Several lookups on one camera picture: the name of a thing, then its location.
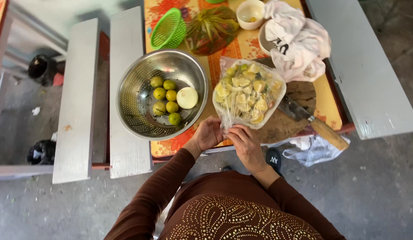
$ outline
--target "knife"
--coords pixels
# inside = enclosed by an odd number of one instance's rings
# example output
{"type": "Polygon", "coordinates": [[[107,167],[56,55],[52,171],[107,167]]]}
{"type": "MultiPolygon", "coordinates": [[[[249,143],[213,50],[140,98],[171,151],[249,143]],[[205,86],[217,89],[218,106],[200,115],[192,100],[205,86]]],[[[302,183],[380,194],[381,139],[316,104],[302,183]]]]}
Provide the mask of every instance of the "knife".
{"type": "Polygon", "coordinates": [[[284,112],[287,116],[292,117],[295,121],[300,121],[302,119],[307,119],[310,126],[329,143],[334,145],[338,150],[345,150],[349,147],[349,144],[334,130],[329,127],[326,123],[322,122],[318,118],[314,117],[308,111],[306,111],[302,106],[286,94],[284,98],[278,105],[278,109],[284,112]]]}

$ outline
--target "onion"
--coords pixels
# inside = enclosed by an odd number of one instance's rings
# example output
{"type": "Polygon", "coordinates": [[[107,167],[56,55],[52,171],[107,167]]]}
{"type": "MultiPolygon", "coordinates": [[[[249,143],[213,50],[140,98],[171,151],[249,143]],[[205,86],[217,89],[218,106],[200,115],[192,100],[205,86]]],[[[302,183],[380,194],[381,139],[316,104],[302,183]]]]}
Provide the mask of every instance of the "onion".
{"type": "Polygon", "coordinates": [[[198,103],[198,93],[194,88],[183,88],[177,93],[177,103],[181,108],[191,109],[198,103]]]}

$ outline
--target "woman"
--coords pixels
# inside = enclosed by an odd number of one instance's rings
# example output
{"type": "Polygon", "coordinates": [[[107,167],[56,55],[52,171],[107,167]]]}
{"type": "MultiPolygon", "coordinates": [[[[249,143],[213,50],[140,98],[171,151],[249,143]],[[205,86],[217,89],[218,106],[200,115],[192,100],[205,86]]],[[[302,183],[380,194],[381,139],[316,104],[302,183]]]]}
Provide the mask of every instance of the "woman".
{"type": "Polygon", "coordinates": [[[143,184],[105,239],[151,239],[174,195],[160,239],[345,239],[264,161],[253,130],[235,125],[227,137],[251,176],[225,171],[181,184],[200,153],[224,139],[220,119],[211,116],[143,184]]]}

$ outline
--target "knife handle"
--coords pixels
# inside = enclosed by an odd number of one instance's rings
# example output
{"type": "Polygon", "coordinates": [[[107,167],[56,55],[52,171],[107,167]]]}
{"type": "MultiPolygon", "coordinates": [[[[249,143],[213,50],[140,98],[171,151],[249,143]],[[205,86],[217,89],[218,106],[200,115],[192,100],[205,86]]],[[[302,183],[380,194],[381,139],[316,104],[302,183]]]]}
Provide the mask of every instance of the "knife handle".
{"type": "Polygon", "coordinates": [[[331,127],[318,118],[315,117],[313,121],[310,122],[310,126],[338,150],[346,150],[349,147],[349,144],[338,133],[334,132],[331,127]]]}

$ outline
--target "table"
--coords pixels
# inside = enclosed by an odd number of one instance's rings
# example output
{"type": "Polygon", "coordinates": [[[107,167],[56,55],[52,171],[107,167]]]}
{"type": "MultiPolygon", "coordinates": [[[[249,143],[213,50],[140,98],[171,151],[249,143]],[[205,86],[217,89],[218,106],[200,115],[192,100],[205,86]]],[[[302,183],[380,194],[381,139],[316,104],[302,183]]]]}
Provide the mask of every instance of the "table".
{"type": "MultiPolygon", "coordinates": [[[[144,15],[145,15],[145,42],[146,53],[153,51],[150,46],[150,35],[159,19],[172,7],[176,7],[182,11],[182,16],[185,22],[190,22],[192,18],[199,13],[202,9],[216,8],[219,6],[228,6],[232,10],[236,11],[239,4],[245,0],[231,0],[224,1],[218,4],[211,4],[205,0],[151,0],[144,2],[144,15]]],[[[285,0],[289,5],[294,8],[300,8],[306,12],[306,8],[303,8],[303,0],[285,0]]],[[[258,41],[259,30],[243,30],[239,29],[237,37],[224,49],[209,55],[209,56],[197,56],[192,54],[202,65],[207,73],[209,81],[209,97],[205,109],[196,123],[190,127],[187,131],[179,136],[162,141],[151,141],[150,149],[154,158],[161,158],[174,155],[182,146],[193,136],[199,123],[210,115],[216,114],[213,102],[212,93],[215,84],[220,78],[220,65],[219,60],[221,56],[227,56],[231,58],[239,59],[256,59],[265,57],[259,47],[258,41]]],[[[178,49],[189,52],[190,49],[184,42],[180,44],[178,49]]],[[[331,76],[324,74],[314,82],[316,90],[316,109],[315,116],[326,122],[334,130],[340,130],[343,125],[343,119],[340,114],[340,110],[337,106],[336,94],[333,93],[332,85],[329,81],[332,81],[331,76]]],[[[217,147],[230,146],[232,142],[227,139],[217,145],[217,147]]]]}

